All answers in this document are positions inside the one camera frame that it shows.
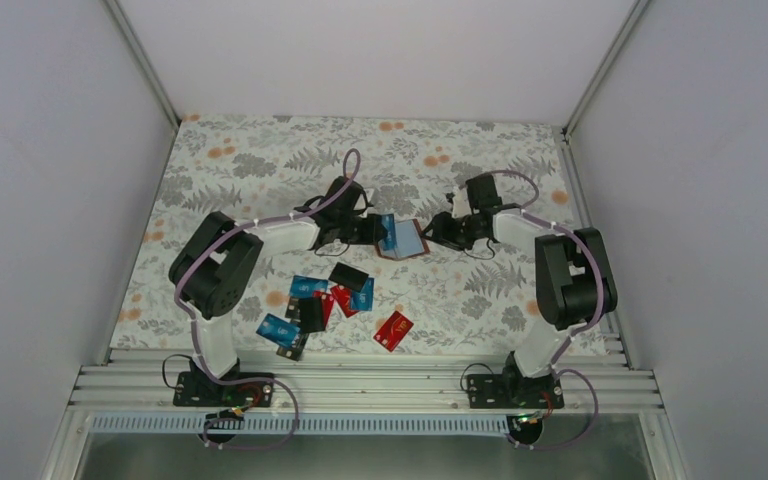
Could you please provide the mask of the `blue card bottom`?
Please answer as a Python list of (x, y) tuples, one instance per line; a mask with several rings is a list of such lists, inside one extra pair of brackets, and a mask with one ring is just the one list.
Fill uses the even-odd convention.
[(381, 225), (385, 231), (385, 236), (380, 241), (380, 247), (385, 251), (394, 251), (397, 247), (396, 223), (394, 215), (382, 214)]

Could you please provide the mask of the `brown leather card holder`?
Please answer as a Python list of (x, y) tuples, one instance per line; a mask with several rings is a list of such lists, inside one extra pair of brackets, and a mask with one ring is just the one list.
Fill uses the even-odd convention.
[(387, 260), (401, 261), (430, 253), (430, 248), (422, 236), (417, 219), (395, 220), (397, 247), (394, 251), (385, 251), (380, 241), (375, 244), (376, 253)]

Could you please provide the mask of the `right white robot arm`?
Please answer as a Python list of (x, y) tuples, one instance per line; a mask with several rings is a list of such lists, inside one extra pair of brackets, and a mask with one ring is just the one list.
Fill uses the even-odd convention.
[(509, 354), (501, 382), (504, 399), (525, 407), (540, 393), (538, 378), (555, 374), (573, 341), (615, 310), (618, 294), (600, 231), (572, 230), (528, 212), (525, 204), (504, 203), (495, 183), (498, 174), (480, 174), (449, 194), (451, 211), (435, 215), (422, 236), (458, 251), (489, 240), (533, 252), (542, 321)]

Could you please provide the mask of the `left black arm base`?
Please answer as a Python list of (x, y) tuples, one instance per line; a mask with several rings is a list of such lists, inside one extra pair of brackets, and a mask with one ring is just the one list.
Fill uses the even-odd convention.
[(229, 372), (226, 381), (244, 380), (242, 384), (220, 385), (196, 368), (179, 374), (172, 404), (176, 407), (257, 407), (271, 406), (275, 376), (271, 373)]

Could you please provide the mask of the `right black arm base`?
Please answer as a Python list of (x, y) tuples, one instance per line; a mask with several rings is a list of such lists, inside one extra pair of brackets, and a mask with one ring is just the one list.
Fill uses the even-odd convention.
[(468, 374), (465, 387), (472, 409), (561, 409), (565, 406), (560, 381), (551, 374), (536, 378), (506, 374)]

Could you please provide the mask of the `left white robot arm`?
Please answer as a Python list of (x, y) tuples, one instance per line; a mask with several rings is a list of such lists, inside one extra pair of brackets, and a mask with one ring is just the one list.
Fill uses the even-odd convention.
[(336, 178), (321, 199), (278, 217), (239, 223), (210, 213), (169, 269), (174, 301), (190, 317), (194, 362), (203, 371), (199, 392), (215, 405), (238, 391), (231, 372), (238, 356), (226, 316), (242, 299), (258, 261), (339, 241), (373, 245), (387, 235), (381, 216), (368, 211), (368, 194), (347, 177)]

